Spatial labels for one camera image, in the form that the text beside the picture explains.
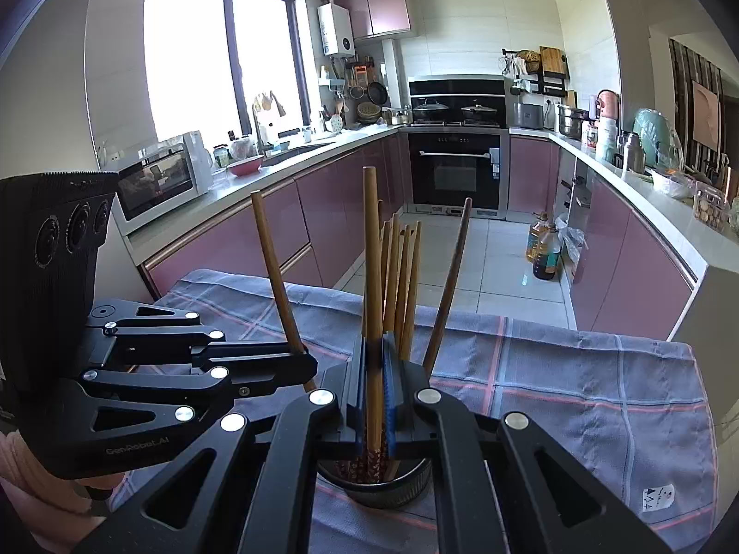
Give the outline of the left hand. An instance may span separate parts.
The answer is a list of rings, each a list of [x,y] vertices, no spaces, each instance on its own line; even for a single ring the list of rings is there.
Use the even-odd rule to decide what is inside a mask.
[[[102,524],[86,489],[114,492],[125,474],[81,480],[56,478],[31,453],[17,430],[1,436],[1,487],[21,526],[46,552],[70,553]]]

